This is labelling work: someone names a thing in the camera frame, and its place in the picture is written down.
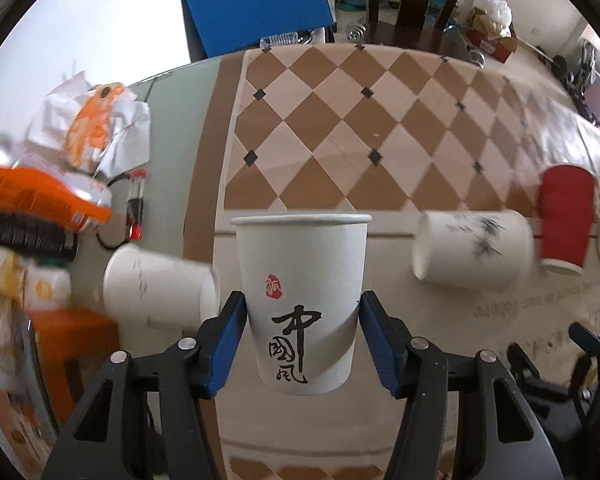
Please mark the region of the white cup black calligraphy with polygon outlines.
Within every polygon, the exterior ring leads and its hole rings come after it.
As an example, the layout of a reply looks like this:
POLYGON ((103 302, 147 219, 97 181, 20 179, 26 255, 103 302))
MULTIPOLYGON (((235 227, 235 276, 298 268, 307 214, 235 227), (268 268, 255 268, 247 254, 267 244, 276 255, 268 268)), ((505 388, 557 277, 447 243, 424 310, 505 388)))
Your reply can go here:
POLYGON ((232 219, 257 367, 268 387, 317 396, 348 380, 370 220, 326 212, 232 219))

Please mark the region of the leftmost white paper cup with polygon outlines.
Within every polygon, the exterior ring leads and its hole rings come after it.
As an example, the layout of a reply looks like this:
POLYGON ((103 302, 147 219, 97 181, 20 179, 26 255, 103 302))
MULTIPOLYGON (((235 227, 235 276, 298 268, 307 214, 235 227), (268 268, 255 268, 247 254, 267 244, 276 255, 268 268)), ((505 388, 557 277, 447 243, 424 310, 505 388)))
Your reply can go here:
POLYGON ((102 302, 118 321, 196 332, 220 313, 220 282, 208 263, 127 244, 107 263, 102 302))

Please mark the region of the white cup bamboo print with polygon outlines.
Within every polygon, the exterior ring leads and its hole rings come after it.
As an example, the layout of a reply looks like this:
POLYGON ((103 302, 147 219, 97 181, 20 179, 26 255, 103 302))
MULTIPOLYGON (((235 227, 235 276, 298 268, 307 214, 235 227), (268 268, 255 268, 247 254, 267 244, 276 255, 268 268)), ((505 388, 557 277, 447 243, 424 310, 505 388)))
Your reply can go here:
POLYGON ((412 248, 419 281, 500 292, 529 274, 534 258, 531 226, 504 211, 434 211, 420 218, 412 248))

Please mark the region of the red ripple paper cup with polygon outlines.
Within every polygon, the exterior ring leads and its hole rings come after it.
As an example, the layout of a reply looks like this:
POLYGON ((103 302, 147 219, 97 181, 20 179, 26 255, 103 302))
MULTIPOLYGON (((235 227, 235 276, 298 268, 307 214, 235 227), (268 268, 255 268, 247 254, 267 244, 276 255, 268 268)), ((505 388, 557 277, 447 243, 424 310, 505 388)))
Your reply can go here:
POLYGON ((545 270, 582 275, 595 220, 596 179, 576 165, 556 165, 542 174, 540 263, 545 270))

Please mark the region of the yellow plastic bag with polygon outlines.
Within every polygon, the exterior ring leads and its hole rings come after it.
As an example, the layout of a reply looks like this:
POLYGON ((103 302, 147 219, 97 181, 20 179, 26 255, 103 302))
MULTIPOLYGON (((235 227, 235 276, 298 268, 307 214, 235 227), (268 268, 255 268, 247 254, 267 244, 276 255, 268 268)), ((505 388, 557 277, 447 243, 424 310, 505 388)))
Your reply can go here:
POLYGON ((0 246, 0 295, 26 311, 51 311, 71 304, 67 270, 37 266, 0 246))

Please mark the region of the blue grey smartphone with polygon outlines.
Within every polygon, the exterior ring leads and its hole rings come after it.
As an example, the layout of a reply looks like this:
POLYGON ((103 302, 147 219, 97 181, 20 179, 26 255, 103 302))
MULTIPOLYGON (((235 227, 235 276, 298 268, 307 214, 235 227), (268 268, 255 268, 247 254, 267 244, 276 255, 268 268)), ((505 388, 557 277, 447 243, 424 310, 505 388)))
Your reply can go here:
POLYGON ((17 377, 23 381, 24 391, 31 403, 33 414, 40 423, 42 435, 50 444, 54 444, 59 432, 58 422, 44 385, 33 324, 27 315, 20 315, 15 320, 14 339, 17 377))

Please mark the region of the black cylinder speaker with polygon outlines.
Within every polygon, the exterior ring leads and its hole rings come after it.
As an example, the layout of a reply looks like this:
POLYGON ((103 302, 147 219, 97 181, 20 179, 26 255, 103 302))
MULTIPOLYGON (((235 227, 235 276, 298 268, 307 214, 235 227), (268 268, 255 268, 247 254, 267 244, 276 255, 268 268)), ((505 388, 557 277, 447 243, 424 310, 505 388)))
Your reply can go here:
POLYGON ((32 258, 73 261, 79 243, 76 233, 55 223, 0 211, 0 246, 32 258))

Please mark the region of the checkered brown tablecloth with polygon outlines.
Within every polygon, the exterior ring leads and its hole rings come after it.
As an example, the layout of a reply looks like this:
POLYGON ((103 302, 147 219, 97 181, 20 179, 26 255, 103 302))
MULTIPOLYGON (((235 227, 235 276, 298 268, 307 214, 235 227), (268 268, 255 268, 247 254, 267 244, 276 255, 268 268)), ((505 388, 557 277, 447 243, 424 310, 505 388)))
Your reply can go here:
POLYGON ((501 294, 424 284, 411 249, 425 210, 513 209, 540 220, 542 172, 573 164, 600 190, 600 129, 530 81, 393 47, 283 47, 192 68, 210 93, 184 220, 183 254, 240 273, 230 219, 281 212, 373 218, 365 284, 385 308, 458 353, 518 342, 568 382, 572 321, 600 330, 600 259, 580 276, 535 268, 501 294))

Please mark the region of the orange snack package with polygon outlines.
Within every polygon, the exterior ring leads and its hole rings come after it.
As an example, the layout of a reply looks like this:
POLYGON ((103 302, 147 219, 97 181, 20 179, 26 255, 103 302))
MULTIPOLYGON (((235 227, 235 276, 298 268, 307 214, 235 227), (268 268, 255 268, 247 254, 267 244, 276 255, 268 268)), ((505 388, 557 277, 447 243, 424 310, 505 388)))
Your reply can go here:
POLYGON ((23 479, 41 479, 56 441, 26 388, 0 386, 0 449, 23 479))

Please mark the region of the orange drink bottle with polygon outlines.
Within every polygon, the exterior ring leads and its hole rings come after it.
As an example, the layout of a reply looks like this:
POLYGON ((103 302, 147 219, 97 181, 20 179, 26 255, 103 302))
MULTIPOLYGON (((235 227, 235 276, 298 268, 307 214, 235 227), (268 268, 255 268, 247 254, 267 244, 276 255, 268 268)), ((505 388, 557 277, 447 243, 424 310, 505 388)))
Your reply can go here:
POLYGON ((109 222, 111 204, 106 185, 62 169, 0 133, 0 211, 27 214, 70 232, 95 233, 109 222))

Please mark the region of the dark wooden chair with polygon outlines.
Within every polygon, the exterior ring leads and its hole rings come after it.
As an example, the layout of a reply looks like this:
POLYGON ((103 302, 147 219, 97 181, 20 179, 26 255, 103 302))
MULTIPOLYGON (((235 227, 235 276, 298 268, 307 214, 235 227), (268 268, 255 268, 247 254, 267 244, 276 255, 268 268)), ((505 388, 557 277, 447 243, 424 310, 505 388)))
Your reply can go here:
POLYGON ((425 26, 429 0, 400 0, 393 25, 379 19, 379 3, 380 0, 366 0, 364 44, 382 44, 469 61, 464 39, 455 39, 444 31, 457 0, 445 0, 432 27, 425 26))

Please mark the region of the blue board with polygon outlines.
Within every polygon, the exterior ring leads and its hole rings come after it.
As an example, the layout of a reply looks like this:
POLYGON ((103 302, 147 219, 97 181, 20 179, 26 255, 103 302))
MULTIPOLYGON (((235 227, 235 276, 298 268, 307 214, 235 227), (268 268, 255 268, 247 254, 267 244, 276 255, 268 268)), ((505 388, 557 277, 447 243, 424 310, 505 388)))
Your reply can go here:
POLYGON ((328 0, 181 0, 193 62, 256 46, 287 32, 329 28, 328 0))

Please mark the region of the red cardboard box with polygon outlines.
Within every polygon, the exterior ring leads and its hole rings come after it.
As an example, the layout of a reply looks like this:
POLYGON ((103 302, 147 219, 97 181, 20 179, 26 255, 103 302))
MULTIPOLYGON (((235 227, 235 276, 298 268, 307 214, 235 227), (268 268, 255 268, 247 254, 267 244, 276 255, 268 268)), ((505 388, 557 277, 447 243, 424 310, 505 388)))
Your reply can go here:
POLYGON ((472 8, 469 12, 465 37, 473 46, 500 63, 506 63, 518 48, 513 22, 504 25, 494 21, 480 8, 472 8))

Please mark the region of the floor barbell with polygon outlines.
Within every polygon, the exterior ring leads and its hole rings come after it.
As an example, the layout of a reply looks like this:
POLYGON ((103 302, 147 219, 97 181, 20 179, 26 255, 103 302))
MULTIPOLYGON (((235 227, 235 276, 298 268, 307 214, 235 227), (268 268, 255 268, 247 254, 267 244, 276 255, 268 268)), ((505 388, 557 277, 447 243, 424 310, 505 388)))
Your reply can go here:
POLYGON ((561 56, 561 55, 549 56, 544 50, 540 49, 537 46, 534 46, 533 44, 530 44, 530 42, 528 42, 526 40, 518 38, 517 41, 520 44, 522 44, 523 46, 530 49, 535 54, 539 55, 539 57, 542 61, 546 61, 548 64, 550 64, 550 69, 552 70, 552 74, 554 75, 554 77, 556 79, 564 80, 564 79, 568 78, 568 75, 569 75, 568 63, 563 56, 561 56))

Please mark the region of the white plastic bag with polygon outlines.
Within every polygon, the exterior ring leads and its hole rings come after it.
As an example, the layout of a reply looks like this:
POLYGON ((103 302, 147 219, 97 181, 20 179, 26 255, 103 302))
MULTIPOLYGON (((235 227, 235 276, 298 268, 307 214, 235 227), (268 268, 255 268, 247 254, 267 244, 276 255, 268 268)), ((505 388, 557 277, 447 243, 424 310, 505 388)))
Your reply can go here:
POLYGON ((498 26, 509 27, 512 24, 513 14, 506 0, 486 0, 483 11, 498 26))

